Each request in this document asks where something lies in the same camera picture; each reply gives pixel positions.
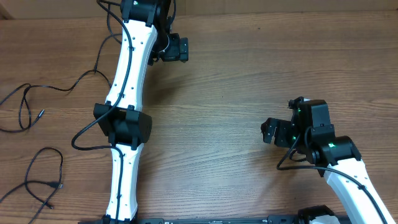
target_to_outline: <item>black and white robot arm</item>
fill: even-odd
[[[335,191],[352,223],[395,223],[374,189],[354,142],[347,136],[335,136],[326,102],[300,97],[290,100],[289,108],[293,110],[291,121],[268,118],[262,124],[263,140],[271,143],[275,137],[276,146],[297,150],[315,166],[281,169],[318,167],[319,174]],[[351,178],[332,172],[334,170]]]
[[[94,108],[94,116],[98,119],[106,114],[118,102],[119,95],[123,94],[116,105],[117,108],[98,122],[109,143],[123,154],[121,162],[120,153],[112,149],[111,198],[102,223],[112,223],[116,217],[119,223],[130,223],[137,213],[139,157],[152,128],[152,118],[142,112],[142,89],[147,66],[160,58],[165,62],[188,60],[188,39],[180,39],[178,34],[170,34],[171,18],[167,17],[169,7],[170,0],[123,0],[121,3],[123,23],[129,35],[123,29],[121,52],[113,85],[105,104],[96,104]],[[132,44],[130,65],[128,36]],[[128,66],[130,72],[122,92]]]

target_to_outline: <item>wall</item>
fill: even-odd
[[[102,17],[95,0],[0,0],[10,19]],[[177,15],[395,10],[398,0],[177,0]]]

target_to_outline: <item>wooden surface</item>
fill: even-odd
[[[177,15],[396,10],[398,0],[176,0]],[[103,17],[95,0],[0,0],[9,19]],[[120,14],[120,9],[113,6]]]
[[[398,221],[397,24],[397,11],[177,17],[174,31],[189,38],[190,60],[147,71],[144,112],[154,126],[139,165],[139,216],[263,217],[323,204],[344,213],[316,171],[277,171],[285,149],[262,142],[260,125],[268,117],[289,119],[287,100],[306,96],[328,102],[336,135],[353,139]],[[104,18],[0,21],[0,30],[0,98],[26,82],[70,87],[93,67],[108,35]],[[107,43],[99,69],[113,78],[118,57],[117,43]],[[70,94],[31,90],[33,116],[45,109],[43,118],[26,133],[0,133],[0,195],[23,181],[42,147],[65,157],[55,209],[45,208],[35,223],[104,214],[111,153],[77,151],[70,141],[108,90],[99,76]],[[0,107],[2,128],[18,128],[21,95]],[[95,126],[78,144],[106,141]],[[55,154],[43,155],[30,179],[56,180],[58,163]],[[39,206],[18,190],[0,204],[1,223],[27,223]]]

